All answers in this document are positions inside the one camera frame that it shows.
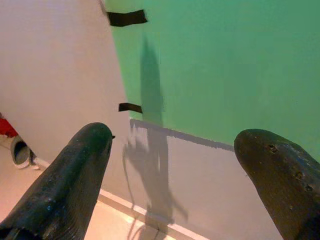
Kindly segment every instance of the floor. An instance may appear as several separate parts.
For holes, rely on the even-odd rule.
[[[17,169],[10,155],[12,138],[0,135],[0,222],[41,174],[31,168]],[[174,240],[143,222],[102,203],[96,204],[85,240]]]

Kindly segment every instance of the green wall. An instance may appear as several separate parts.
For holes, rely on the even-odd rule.
[[[233,144],[270,130],[320,161],[320,1],[106,0],[132,117]]]

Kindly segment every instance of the white baseboard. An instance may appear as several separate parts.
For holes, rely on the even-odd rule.
[[[34,162],[39,166],[40,170],[44,171],[49,167],[49,163],[41,158],[36,158]],[[147,223],[149,226],[164,232],[165,234],[177,239],[177,240],[209,240],[193,231],[190,231],[177,224],[165,224],[163,221],[155,216],[147,213],[142,207],[133,205],[131,202],[126,201],[112,193],[100,190],[98,201],[117,209],[118,211],[127,214],[143,223]]]

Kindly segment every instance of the red object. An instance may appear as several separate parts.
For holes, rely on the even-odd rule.
[[[0,135],[7,135],[9,138],[13,138],[18,133],[7,120],[0,118]]]

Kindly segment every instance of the white wall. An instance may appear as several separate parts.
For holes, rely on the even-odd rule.
[[[0,34],[0,112],[40,158],[103,122],[116,135],[106,191],[212,240],[281,239],[232,147],[118,112],[126,98],[98,1],[2,0]]]

